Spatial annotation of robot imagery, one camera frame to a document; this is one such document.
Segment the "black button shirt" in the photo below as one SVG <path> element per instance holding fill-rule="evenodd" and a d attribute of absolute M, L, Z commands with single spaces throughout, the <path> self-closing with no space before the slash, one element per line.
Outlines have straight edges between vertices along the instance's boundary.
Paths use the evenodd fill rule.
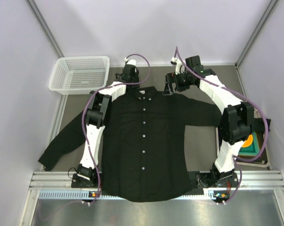
<path fill-rule="evenodd" d="M 112 101 L 103 131 L 102 190 L 132 202 L 160 202 L 186 194 L 186 126 L 217 127 L 215 104 L 155 87 L 130 89 Z"/>

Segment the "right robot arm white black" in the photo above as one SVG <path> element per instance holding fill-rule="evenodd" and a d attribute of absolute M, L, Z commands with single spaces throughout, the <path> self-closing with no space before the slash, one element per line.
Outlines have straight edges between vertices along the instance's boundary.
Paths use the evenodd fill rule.
<path fill-rule="evenodd" d="M 218 126 L 221 145 L 219 155 L 213 163 L 208 175 L 198 174 L 197 183 L 200 187 L 209 188 L 213 185 L 225 184 L 234 174 L 234 157 L 253 133 L 254 107 L 244 102 L 224 89 L 212 69 L 204 69 L 199 56 L 186 58 L 183 64 L 177 57 L 172 57 L 171 64 L 175 72 L 166 75 L 164 95 L 175 91 L 183 92 L 192 85 L 206 93 L 221 112 L 221 122 Z"/>

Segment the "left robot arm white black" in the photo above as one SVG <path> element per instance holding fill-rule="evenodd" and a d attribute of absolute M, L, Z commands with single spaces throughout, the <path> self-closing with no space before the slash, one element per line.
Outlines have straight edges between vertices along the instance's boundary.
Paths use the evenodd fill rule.
<path fill-rule="evenodd" d="M 84 114 L 85 147 L 76 173 L 72 176 L 72 188 L 93 188 L 98 186 L 98 153 L 105 126 L 110 120 L 112 102 L 126 93 L 129 86 L 139 87 L 139 71 L 135 60 L 129 60 L 116 81 L 99 92 L 92 91 L 92 100 Z"/>

